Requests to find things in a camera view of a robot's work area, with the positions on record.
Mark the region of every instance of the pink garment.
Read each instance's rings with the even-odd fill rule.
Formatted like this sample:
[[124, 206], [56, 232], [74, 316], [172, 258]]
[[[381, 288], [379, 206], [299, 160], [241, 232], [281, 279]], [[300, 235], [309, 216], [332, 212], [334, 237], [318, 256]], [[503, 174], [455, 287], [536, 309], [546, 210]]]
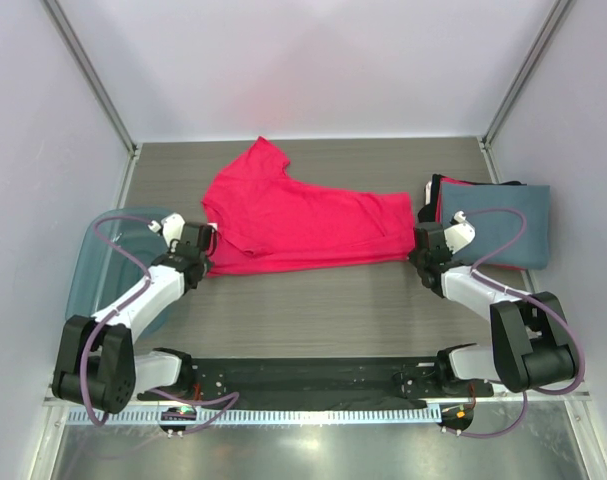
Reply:
[[414, 248], [407, 193], [309, 185], [287, 175], [289, 164], [259, 137], [216, 176], [203, 197], [208, 222], [218, 226], [213, 275], [406, 259]]

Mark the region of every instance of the teal basket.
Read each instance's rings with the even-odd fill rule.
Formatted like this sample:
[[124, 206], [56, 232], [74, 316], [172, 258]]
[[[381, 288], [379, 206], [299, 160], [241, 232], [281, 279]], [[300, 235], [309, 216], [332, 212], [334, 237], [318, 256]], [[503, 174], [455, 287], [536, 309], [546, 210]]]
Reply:
[[[135, 207], [112, 210], [96, 218], [85, 232], [65, 318], [73, 315], [92, 316], [94, 312], [107, 307], [143, 278], [143, 272], [139, 267], [94, 234], [92, 227], [97, 220], [115, 215], [132, 215], [160, 222], [172, 213], [165, 208]], [[141, 222], [115, 220], [101, 225], [99, 231], [148, 267], [156, 257], [167, 251], [165, 240], [152, 233], [147, 225]], [[161, 328], [167, 321], [169, 310], [170, 307], [163, 310], [143, 331], [141, 338]]]

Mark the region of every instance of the shirt sleeve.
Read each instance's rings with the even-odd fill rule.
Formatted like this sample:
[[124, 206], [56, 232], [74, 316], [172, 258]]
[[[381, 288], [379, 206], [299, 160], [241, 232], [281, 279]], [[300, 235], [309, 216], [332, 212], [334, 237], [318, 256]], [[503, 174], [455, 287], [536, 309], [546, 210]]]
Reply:
[[258, 180], [285, 175], [287, 156], [273, 143], [259, 137], [245, 153], [221, 170], [220, 175], [241, 180]]

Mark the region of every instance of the white wall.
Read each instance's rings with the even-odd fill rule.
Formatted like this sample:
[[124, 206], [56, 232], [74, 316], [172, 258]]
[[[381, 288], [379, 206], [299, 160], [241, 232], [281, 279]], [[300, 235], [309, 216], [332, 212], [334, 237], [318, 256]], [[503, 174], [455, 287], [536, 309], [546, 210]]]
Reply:
[[607, 0], [578, 1], [500, 131], [503, 178], [552, 185], [552, 261], [537, 274], [587, 351], [607, 423]]
[[138, 141], [484, 133], [553, 0], [61, 0]]
[[24, 478], [83, 234], [126, 162], [40, 2], [0, 0], [0, 479]]

